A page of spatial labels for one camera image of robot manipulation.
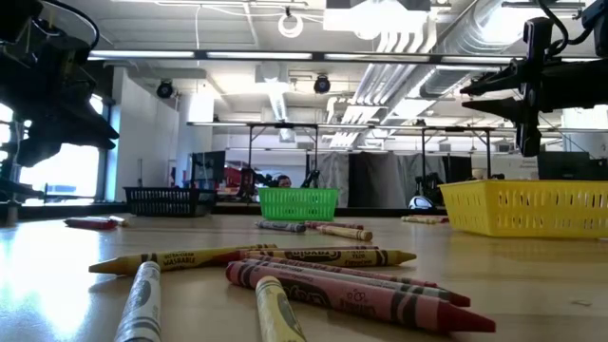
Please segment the desk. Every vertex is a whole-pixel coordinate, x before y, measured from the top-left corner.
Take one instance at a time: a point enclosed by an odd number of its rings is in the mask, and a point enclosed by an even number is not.
[[[237,244],[354,242],[259,231],[252,226],[257,219],[133,218],[132,227],[109,233],[57,220],[1,228],[0,341],[111,341],[132,277],[89,274],[87,266],[99,260]],[[495,319],[498,332],[434,335],[292,302],[311,342],[608,340],[607,242],[477,237],[398,218],[340,220],[365,224],[374,244],[418,254],[401,267],[376,270],[470,296],[471,309]],[[221,268],[165,273],[161,285],[163,341],[260,340],[254,292],[230,285]]]

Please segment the window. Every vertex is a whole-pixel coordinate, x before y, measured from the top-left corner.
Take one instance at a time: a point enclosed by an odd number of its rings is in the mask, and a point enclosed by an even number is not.
[[[93,95],[90,103],[102,115],[105,110],[102,98]],[[55,156],[33,167],[22,167],[19,181],[31,184],[35,190],[49,195],[94,197],[97,194],[100,152],[97,147],[64,143]]]

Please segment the black basket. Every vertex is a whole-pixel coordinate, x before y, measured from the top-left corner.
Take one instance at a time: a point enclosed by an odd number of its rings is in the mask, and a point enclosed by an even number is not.
[[[125,187],[126,203],[133,215],[147,217],[194,218],[205,216],[214,207],[214,190]]]

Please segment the yellow basket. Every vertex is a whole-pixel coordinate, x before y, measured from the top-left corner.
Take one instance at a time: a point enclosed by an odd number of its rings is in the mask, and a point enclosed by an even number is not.
[[[475,180],[439,186],[454,229],[491,237],[608,237],[608,181]]]

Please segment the ceiling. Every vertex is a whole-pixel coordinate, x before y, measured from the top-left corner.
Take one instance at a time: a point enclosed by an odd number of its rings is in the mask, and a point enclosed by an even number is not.
[[[100,49],[180,49],[197,47],[195,17],[198,7],[158,6],[151,3],[125,3],[111,0],[64,0],[64,2],[84,11],[99,25],[104,39]],[[294,9],[296,13],[311,16],[323,14],[324,0],[309,0],[306,10]],[[470,0],[451,0],[451,9],[438,14],[438,32],[445,29],[458,14],[465,9]],[[198,14],[199,48],[201,49],[264,49],[264,50],[300,50],[300,51],[374,51],[379,39],[362,40],[352,32],[326,31],[323,25],[311,20],[304,20],[304,29],[296,38],[286,38],[277,29],[278,14],[284,10],[250,8],[253,15],[251,25],[245,15],[245,8],[222,8],[236,14],[226,14],[214,9],[202,8]],[[69,15],[58,13],[57,21],[66,26],[68,31],[83,39],[90,39],[88,28]],[[580,32],[580,23],[564,20],[571,37]],[[560,38],[554,29],[554,39]],[[525,44],[514,44],[506,53],[523,54]],[[569,47],[565,55],[594,55],[593,39],[584,44]],[[238,113],[260,112],[270,106],[267,95],[252,93],[250,88],[255,83],[257,63],[244,62],[181,62],[150,61],[137,62],[131,65],[139,69],[155,70],[164,68],[202,68],[214,81],[221,100],[227,105],[217,105],[220,117],[226,120],[238,118]],[[353,94],[363,77],[367,65],[363,64],[317,64],[287,63],[291,91],[286,93],[288,107],[311,107],[324,109],[328,99],[335,93]],[[316,75],[327,74],[332,81],[332,93],[316,95],[313,84]],[[150,88],[155,88],[159,79],[155,77],[143,80]],[[182,92],[193,92],[199,80],[175,80],[175,85]],[[513,96],[512,92],[493,94],[493,97]],[[500,119],[460,106],[463,98],[457,91],[446,96],[453,101],[440,101],[432,108],[432,115],[427,124],[498,124]],[[560,124],[560,114],[546,115],[551,124]]]

